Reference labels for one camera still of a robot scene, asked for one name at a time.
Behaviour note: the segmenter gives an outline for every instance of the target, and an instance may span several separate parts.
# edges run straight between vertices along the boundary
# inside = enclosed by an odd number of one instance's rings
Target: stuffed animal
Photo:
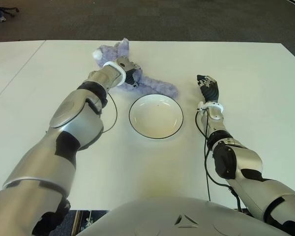
[[[126,38],[115,46],[102,45],[93,52],[93,57],[100,67],[103,67],[106,62],[115,61],[121,56],[129,57],[129,41]],[[151,79],[143,74],[142,69],[137,69],[132,76],[138,86],[134,87],[130,84],[123,83],[119,88],[126,91],[136,91],[142,95],[162,94],[171,98],[175,98],[178,95],[176,86],[160,80]]]

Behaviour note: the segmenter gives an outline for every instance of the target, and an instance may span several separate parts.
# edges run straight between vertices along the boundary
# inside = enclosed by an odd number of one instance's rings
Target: black cable
[[[114,126],[115,126],[115,124],[116,124],[116,122],[117,122],[117,118],[118,118],[118,110],[117,110],[117,106],[116,106],[116,103],[115,103],[115,101],[114,101],[114,99],[113,99],[113,97],[108,93],[108,95],[110,96],[110,98],[112,99],[112,101],[113,101],[113,104],[114,104],[114,106],[115,106],[115,110],[116,110],[116,118],[115,118],[115,121],[114,121],[114,123],[113,123],[113,125],[112,125],[112,127],[110,127],[109,129],[107,129],[107,130],[105,130],[105,131],[103,131],[102,132],[102,134],[103,133],[106,133],[107,131],[109,131],[109,130],[111,130]]]
[[[195,122],[196,122],[196,126],[197,126],[197,128],[199,129],[199,131],[200,131],[200,132],[203,134],[203,136],[205,137],[205,147],[204,147],[204,152],[205,152],[205,171],[206,171],[207,194],[208,194],[208,197],[209,197],[209,201],[211,201],[211,196],[210,196],[210,190],[209,190],[209,184],[208,184],[208,179],[207,179],[207,177],[209,177],[209,179],[210,179],[213,183],[215,183],[216,185],[218,185],[218,186],[222,186],[222,187],[227,187],[227,188],[230,190],[230,192],[231,192],[231,193],[235,196],[235,198],[236,198],[238,211],[239,211],[239,212],[242,212],[242,209],[241,209],[241,206],[240,206],[240,199],[239,199],[238,194],[235,192],[235,190],[234,190],[231,186],[229,186],[229,185],[227,185],[227,184],[222,184],[222,183],[218,183],[218,182],[216,182],[216,181],[211,177],[211,175],[209,174],[209,172],[208,172],[208,170],[207,170],[207,158],[208,158],[208,155],[209,155],[209,153],[210,153],[210,150],[207,150],[207,152],[206,152],[206,148],[207,148],[208,112],[207,112],[207,110],[206,110],[206,134],[204,134],[204,133],[201,131],[201,129],[199,128],[199,126],[198,126],[198,122],[197,122],[198,113],[199,113],[199,112],[196,113]]]
[[[205,135],[205,148],[204,148],[204,152],[205,152],[205,159],[208,155],[208,153],[210,152],[210,150],[208,150],[207,154],[206,154],[206,148],[207,148],[207,126],[208,126],[208,113],[206,111],[206,135]],[[211,202],[211,195],[210,195],[210,187],[208,185],[208,179],[207,179],[207,176],[208,176],[208,171],[206,169],[206,187],[207,187],[207,195],[208,195],[208,200]]]

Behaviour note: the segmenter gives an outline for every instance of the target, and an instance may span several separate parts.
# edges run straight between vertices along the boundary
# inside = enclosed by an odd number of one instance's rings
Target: white bowl
[[[178,103],[170,97],[150,94],[132,104],[129,119],[139,134],[152,139],[164,139],[180,129],[183,114]]]

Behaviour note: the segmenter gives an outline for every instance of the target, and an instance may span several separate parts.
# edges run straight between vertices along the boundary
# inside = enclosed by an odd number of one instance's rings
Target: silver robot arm
[[[0,236],[44,235],[61,223],[70,208],[66,198],[76,152],[100,137],[109,89],[126,80],[134,84],[135,68],[125,57],[108,62],[61,103],[45,136],[23,156],[0,191]]]
[[[210,76],[199,75],[198,84],[205,103],[199,104],[197,122],[202,124],[207,147],[213,151],[216,172],[255,218],[295,235],[295,191],[263,178],[258,154],[229,134],[223,124],[223,107],[218,103],[217,82]]]

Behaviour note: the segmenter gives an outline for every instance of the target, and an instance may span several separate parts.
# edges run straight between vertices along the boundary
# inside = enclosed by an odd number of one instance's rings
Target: floor
[[[0,41],[39,39],[282,43],[295,56],[287,0],[0,0],[20,9]]]

